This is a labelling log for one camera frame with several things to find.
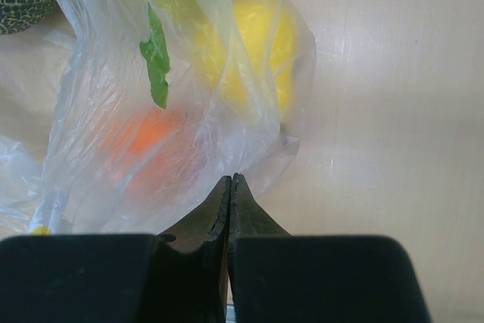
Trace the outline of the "clear plastic fruit bag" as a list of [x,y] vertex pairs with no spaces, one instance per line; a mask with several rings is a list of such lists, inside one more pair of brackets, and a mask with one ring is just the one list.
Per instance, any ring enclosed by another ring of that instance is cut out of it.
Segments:
[[[293,93],[283,118],[254,92],[245,112],[201,84],[176,55],[177,32],[156,0],[55,0],[23,32],[1,34],[1,235],[157,233],[196,208],[223,175],[262,193],[299,150],[315,69],[315,39],[297,29]],[[209,18],[231,0],[200,1]],[[134,113],[180,108],[200,116],[213,156],[166,206],[135,206],[101,177],[98,147]]]

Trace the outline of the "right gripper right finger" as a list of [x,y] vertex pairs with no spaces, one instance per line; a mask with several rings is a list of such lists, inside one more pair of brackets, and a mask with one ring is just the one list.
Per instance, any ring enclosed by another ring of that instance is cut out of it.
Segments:
[[239,322],[429,322],[411,259],[382,235],[293,236],[231,186],[230,278]]

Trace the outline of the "orange fruit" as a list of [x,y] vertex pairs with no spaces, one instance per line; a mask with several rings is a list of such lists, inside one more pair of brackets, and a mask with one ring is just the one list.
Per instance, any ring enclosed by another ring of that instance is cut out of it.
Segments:
[[114,123],[98,147],[101,177],[135,206],[166,206],[181,198],[213,156],[200,116],[151,107]]

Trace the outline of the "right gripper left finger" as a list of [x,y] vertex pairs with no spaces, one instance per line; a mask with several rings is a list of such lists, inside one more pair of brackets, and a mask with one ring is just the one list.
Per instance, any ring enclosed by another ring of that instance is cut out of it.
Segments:
[[163,233],[1,242],[3,322],[223,322],[231,178]]

